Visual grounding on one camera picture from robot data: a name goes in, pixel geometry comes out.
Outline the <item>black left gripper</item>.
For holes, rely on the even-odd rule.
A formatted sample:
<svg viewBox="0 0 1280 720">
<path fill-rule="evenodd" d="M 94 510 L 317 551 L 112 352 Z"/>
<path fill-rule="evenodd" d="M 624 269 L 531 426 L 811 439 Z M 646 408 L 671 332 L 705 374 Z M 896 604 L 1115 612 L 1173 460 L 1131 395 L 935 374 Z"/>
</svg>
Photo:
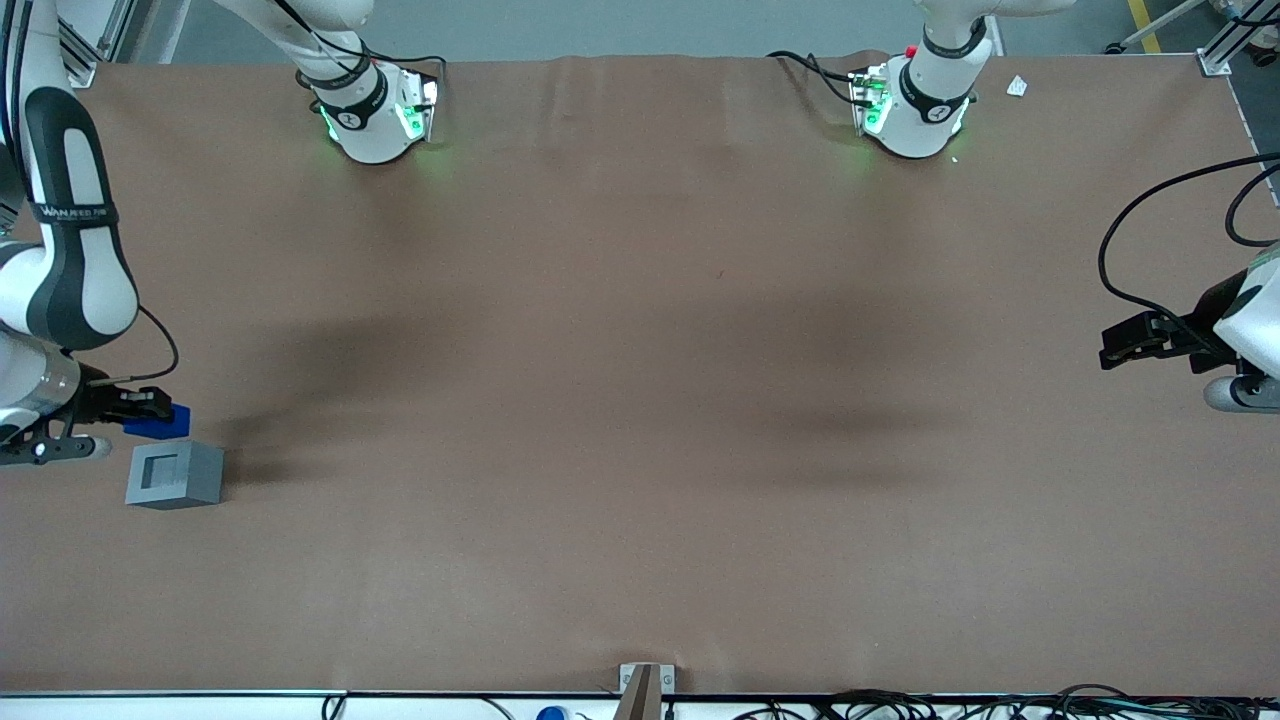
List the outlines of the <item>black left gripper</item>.
<svg viewBox="0 0 1280 720">
<path fill-rule="evenodd" d="M 1226 310 L 1236 300 L 1245 275 L 1247 272 L 1240 270 L 1207 288 L 1196 306 L 1179 316 L 1181 325 L 1171 331 L 1170 343 L 1166 318 L 1160 311 L 1142 311 L 1103 329 L 1101 369 L 1111 372 L 1126 363 L 1171 357 L 1188 357 L 1193 374 L 1234 366 L 1238 352 L 1216 334 L 1213 327 L 1225 318 Z"/>
</svg>

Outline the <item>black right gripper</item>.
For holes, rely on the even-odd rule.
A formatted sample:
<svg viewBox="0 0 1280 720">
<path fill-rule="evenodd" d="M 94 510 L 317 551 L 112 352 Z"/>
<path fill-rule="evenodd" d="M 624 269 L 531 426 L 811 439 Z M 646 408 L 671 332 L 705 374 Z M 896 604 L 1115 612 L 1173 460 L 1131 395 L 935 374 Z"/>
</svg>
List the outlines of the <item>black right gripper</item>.
<svg viewBox="0 0 1280 720">
<path fill-rule="evenodd" d="M 82 380 L 72 400 L 72 427 L 173 423 L 172 397 L 157 387 L 128 389 Z"/>
</svg>

